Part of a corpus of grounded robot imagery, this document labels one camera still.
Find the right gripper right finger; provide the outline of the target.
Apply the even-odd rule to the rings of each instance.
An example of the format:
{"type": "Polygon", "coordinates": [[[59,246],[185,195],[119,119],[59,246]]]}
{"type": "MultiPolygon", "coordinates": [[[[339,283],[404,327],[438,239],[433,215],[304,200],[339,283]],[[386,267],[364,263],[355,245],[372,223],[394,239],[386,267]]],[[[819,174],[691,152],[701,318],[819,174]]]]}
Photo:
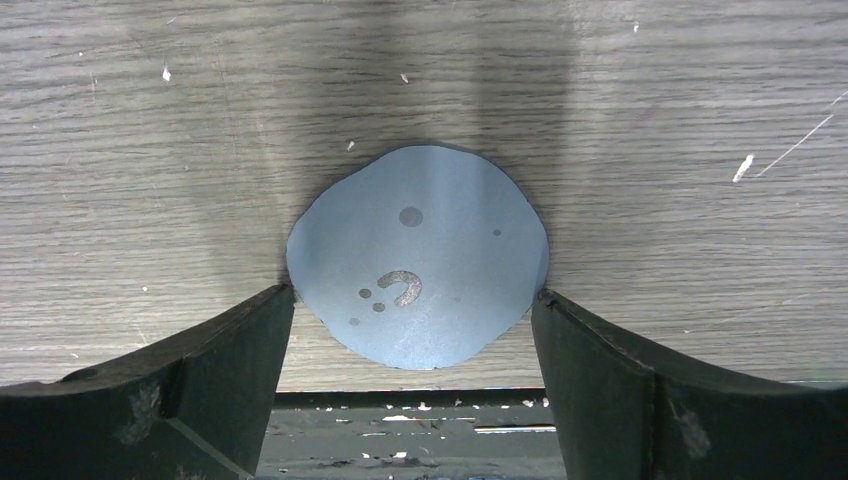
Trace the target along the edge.
{"type": "Polygon", "coordinates": [[[571,479],[843,479],[847,390],[718,367],[551,290],[531,325],[571,479]]]}

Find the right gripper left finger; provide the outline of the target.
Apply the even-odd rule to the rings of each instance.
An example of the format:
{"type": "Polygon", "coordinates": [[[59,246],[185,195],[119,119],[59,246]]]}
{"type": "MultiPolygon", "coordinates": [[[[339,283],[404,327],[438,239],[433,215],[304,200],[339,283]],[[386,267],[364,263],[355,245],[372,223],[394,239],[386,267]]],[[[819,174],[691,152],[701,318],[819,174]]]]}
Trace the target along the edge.
{"type": "Polygon", "coordinates": [[[1,391],[5,479],[249,479],[295,298],[272,286],[229,310],[54,383],[1,391]]]}

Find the blue coaster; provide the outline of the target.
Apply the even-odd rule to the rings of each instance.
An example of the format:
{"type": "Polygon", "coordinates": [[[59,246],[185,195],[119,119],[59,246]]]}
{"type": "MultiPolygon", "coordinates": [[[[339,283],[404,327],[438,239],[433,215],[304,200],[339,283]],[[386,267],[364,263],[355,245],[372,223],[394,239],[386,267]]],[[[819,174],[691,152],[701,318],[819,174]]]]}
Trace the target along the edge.
{"type": "Polygon", "coordinates": [[[530,309],[545,227],[488,159],[442,145],[390,151],[306,209],[286,245],[296,293],[349,350],[404,370],[459,364],[530,309]]]}

